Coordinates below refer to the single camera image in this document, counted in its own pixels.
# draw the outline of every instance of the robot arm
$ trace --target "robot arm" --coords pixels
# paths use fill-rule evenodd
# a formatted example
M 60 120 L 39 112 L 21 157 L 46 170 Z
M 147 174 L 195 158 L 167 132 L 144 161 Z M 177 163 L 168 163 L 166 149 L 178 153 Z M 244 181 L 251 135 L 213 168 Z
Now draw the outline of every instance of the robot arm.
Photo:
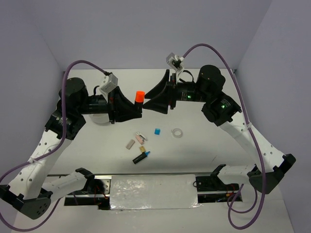
M 88 96 L 82 79 L 71 78 L 66 87 L 66 139 L 60 148 L 51 155 L 37 161 L 36 159 L 53 151 L 61 142 L 62 108 L 61 100 L 56 110 L 45 125 L 42 138 L 29 158 L 29 164 L 8 184 L 0 185 L 0 198 L 11 204 L 18 211 L 31 219 L 41 217 L 50 204 L 77 190 L 87 192 L 103 184 L 84 168 L 75 170 L 68 176 L 56 181 L 44 183 L 45 178 L 62 152 L 71 144 L 79 130 L 85 125 L 85 114 L 108 114 L 109 121 L 124 122 L 142 117 L 142 102 L 130 102 L 117 86 L 118 79 L 110 74 L 105 84 L 99 87 L 101 95 Z
M 150 100 L 143 105 L 143 108 L 167 114 L 168 107 L 174 109 L 177 100 L 204 102 L 202 112 L 208 121 L 231 135 L 255 163 L 254 166 L 220 165 L 211 175 L 214 183 L 217 185 L 250 183 L 261 192 L 262 171 L 257 149 L 248 131 L 248 128 L 251 128 L 262 152 L 266 169 L 265 193 L 269 194 L 295 163 L 293 155 L 285 155 L 265 139 L 252 124 L 246 124 L 240 106 L 222 91 L 225 78 L 217 67 L 203 66 L 196 83 L 194 81 L 180 83 L 178 81 L 181 81 L 180 75 L 184 70 L 183 58 L 171 53 L 167 63 L 176 72 L 170 76 L 170 71 L 166 70 L 160 83 L 145 95 L 146 99 Z

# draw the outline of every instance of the orange object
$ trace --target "orange object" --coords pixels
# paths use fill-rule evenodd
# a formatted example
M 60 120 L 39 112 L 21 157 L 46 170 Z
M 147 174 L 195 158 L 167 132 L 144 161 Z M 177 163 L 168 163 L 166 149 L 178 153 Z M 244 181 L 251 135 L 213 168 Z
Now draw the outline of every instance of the orange object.
M 136 92 L 136 97 L 135 97 L 135 102 L 137 102 L 137 103 L 144 103 L 144 99 L 145 99 L 145 92 L 137 91 Z

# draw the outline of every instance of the white bracket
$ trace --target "white bracket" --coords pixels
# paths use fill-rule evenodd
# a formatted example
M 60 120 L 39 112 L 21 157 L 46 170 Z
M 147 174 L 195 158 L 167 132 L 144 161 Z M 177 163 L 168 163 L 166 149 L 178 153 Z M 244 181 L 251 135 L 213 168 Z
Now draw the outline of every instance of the white bracket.
M 118 78 L 111 73 L 109 76 L 104 77 L 103 84 L 99 87 L 100 93 L 108 102 L 108 94 L 118 86 Z
M 170 53 L 170 55 L 166 58 L 166 63 L 172 67 L 176 72 L 176 83 L 178 83 L 182 72 L 185 69 L 184 66 L 184 58 L 175 55 L 174 53 Z

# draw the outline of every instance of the blue cube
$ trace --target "blue cube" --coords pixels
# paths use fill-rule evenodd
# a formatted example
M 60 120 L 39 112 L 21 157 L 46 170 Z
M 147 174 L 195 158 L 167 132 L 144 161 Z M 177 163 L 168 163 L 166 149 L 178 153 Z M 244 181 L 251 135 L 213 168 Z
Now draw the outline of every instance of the blue cube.
M 161 129 L 155 129 L 155 134 L 160 135 L 160 131 L 161 131 Z

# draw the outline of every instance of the cable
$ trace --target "cable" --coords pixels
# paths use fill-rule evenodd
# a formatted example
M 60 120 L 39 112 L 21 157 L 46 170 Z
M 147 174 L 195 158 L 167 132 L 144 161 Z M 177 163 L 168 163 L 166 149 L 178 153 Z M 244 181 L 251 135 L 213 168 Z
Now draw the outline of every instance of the cable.
M 99 86 L 95 86 L 95 87 L 94 87 L 94 89 L 93 89 L 93 94 L 94 94 L 94 95 L 96 95 L 96 90 L 97 90 L 98 87 L 99 87 Z
M 248 213 L 248 212 L 251 212 L 251 211 L 255 208 L 256 203 L 257 203 L 257 199 L 258 199 L 257 190 L 254 189 L 254 191 L 255 191 L 255 201 L 254 201 L 254 204 L 252 205 L 251 208 L 249 208 L 248 210 L 245 210 L 245 211 L 237 211 L 237 210 L 235 210 L 235 209 L 233 209 L 233 208 L 231 208 L 231 210 L 232 210 L 233 212 L 238 213 L 238 214 L 246 214 L 246 213 Z M 229 201 L 230 201 L 230 199 L 233 198 L 233 197 L 234 197 L 234 195 L 231 195 L 231 196 L 228 198 L 228 200 L 227 200 L 227 206 L 228 206 L 228 207 L 230 207 Z
M 240 99 L 240 102 L 241 102 L 241 106 L 242 106 L 242 111 L 243 111 L 243 115 L 244 115 L 244 119 L 245 119 L 245 122 L 246 124 L 248 125 L 250 123 L 249 121 L 249 118 L 248 118 L 248 114 L 247 114 L 247 111 L 246 111 L 246 107 L 245 107 L 245 103 L 244 103 L 244 100 L 243 100 L 243 97 L 242 97 L 242 93 L 241 93 L 241 90 L 240 90 L 240 87 L 238 85 L 238 81 L 236 79 L 236 77 L 233 75 L 230 67 L 228 66 L 227 62 L 225 61 L 225 59 L 223 58 L 223 56 L 221 56 L 221 54 L 214 48 L 212 47 L 211 45 L 208 45 L 208 44 L 197 44 L 197 45 L 194 45 L 192 46 L 190 49 L 188 49 L 188 51 L 183 55 L 184 58 L 186 58 L 186 56 L 192 51 L 194 50 L 196 47 L 199 47 L 199 46 L 203 46 L 203 47 L 207 47 L 211 50 L 213 50 L 217 55 L 218 57 L 221 59 L 221 61 L 223 62 L 223 64 L 225 65 L 226 69 L 228 70 L 231 78 L 232 78 L 232 81 L 235 85 L 235 88 L 238 92 L 238 95 L 239 95 L 239 99 Z M 264 199 L 265 199 L 265 195 L 266 195 L 266 170 L 265 170 L 265 167 L 264 167 L 264 161 L 263 161 L 263 157 L 262 157 L 262 154 L 261 154 L 261 150 L 260 150 L 260 147 L 258 145 L 258 142 L 256 140 L 256 137 L 253 133 L 253 130 L 251 128 L 248 128 L 249 130 L 249 133 L 254 141 L 254 144 L 255 144 L 255 147 L 257 149 L 257 152 L 258 152 L 258 156 L 259 156 L 259 160 L 260 160 L 260 166 L 261 166 L 261 173 L 262 173 L 262 191 L 261 191 L 261 198 L 260 198 L 260 203 L 259 203 L 259 206 L 258 206 L 258 209 L 254 215 L 254 217 L 250 220 L 249 223 L 247 223 L 246 225 L 244 226 L 236 226 L 234 225 L 234 223 L 232 222 L 232 219 L 231 219 L 231 210 L 232 210 L 232 205 L 234 203 L 234 201 L 236 200 L 236 198 L 240 195 L 241 193 L 241 190 L 243 188 L 243 184 L 240 186 L 240 189 L 238 190 L 237 194 L 234 195 L 234 198 L 229 206 L 229 209 L 228 209 L 228 219 L 229 219 L 229 222 L 230 224 L 235 228 L 235 229 L 238 229 L 238 230 L 243 230 L 243 229 L 246 229 L 248 227 L 250 227 L 251 225 L 254 224 L 254 222 L 257 220 L 257 218 L 259 217 L 260 213 L 261 213 L 261 210 L 262 210 L 262 207 L 263 207 L 263 204 L 264 204 Z
M 94 189 L 94 204 L 96 205 L 96 188 Z
M 103 194 L 103 196 L 105 197 L 105 199 L 107 199 L 107 196 L 106 196 L 105 192 L 104 192 L 104 191 L 101 191 L 101 190 L 100 190 L 100 192 Z
M 65 73 L 64 73 L 64 76 L 63 76 L 63 81 L 62 81 L 62 97 L 61 97 L 61 102 L 62 102 L 62 119 L 63 119 L 63 133 L 62 133 L 62 139 L 60 140 L 59 144 L 53 149 L 51 150 L 50 152 L 44 154 L 44 155 L 41 155 L 39 156 L 38 158 L 36 158 L 36 161 L 39 161 L 41 159 L 44 159 L 46 157 L 48 157 L 49 155 L 53 154 L 55 151 L 57 151 L 64 143 L 65 139 L 66 139 L 66 132 L 67 132 L 67 118 L 66 118 L 66 102 L 65 102 L 65 98 L 66 98 L 66 84 L 67 84 L 67 78 L 68 78 L 68 75 L 69 75 L 69 72 L 70 70 L 77 64 L 87 64 L 87 65 L 90 65 L 92 67 L 94 67 L 95 69 L 99 70 L 100 72 L 104 73 L 104 75 L 109 75 L 111 73 L 107 72 L 107 71 L 104 71 L 103 69 L 99 68 L 97 65 L 91 63 L 91 62 L 88 62 L 88 61 L 85 61 L 85 60 L 78 60 L 78 61 L 75 61 L 73 63 L 71 63 Z M 7 172 L 5 172 L 1 177 L 0 177 L 0 183 L 3 181 L 3 179 L 9 175 L 10 173 L 12 173 L 13 171 L 17 170 L 17 169 L 20 169 L 24 166 L 27 166 L 29 165 L 30 162 L 25 162 L 25 163 L 22 163 L 10 170 L 8 170 Z M 33 231 L 35 229 L 38 229 L 39 227 L 41 227 L 52 215 L 52 213 L 54 212 L 54 210 L 56 209 L 57 205 L 59 203 L 59 200 L 57 201 L 57 203 L 55 204 L 53 210 L 51 211 L 51 213 L 49 214 L 49 216 L 42 222 L 40 223 L 38 226 L 36 227 L 33 227 L 33 228 L 30 228 L 30 229 L 19 229 L 19 228 L 16 228 L 14 226 L 12 226 L 10 223 L 8 223 L 2 216 L 2 213 L 0 212 L 0 220 L 4 223 L 4 225 L 6 225 L 8 228 L 14 230 L 14 231 L 17 231 L 17 232 L 29 232 L 29 231 Z
M 78 200 L 77 200 L 77 197 L 76 197 L 76 195 L 75 195 L 74 192 L 72 192 L 72 195 L 73 195 L 74 202 L 76 203 L 76 205 L 79 205 Z

